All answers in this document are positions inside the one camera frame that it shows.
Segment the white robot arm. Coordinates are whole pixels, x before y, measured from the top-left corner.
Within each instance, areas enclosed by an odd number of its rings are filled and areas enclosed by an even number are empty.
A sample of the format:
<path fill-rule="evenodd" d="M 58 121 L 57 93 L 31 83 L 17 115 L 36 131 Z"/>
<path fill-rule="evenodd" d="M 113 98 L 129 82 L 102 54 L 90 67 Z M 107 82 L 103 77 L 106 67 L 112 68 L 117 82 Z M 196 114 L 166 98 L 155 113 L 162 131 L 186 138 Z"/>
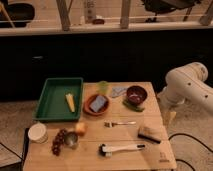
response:
<path fill-rule="evenodd" d="M 166 127 L 176 116 L 175 108 L 185 100 L 190 100 L 213 114 L 213 88 L 205 84 L 207 78 L 207 67 L 200 62 L 174 68 L 166 74 L 166 86 L 157 94 Z"/>

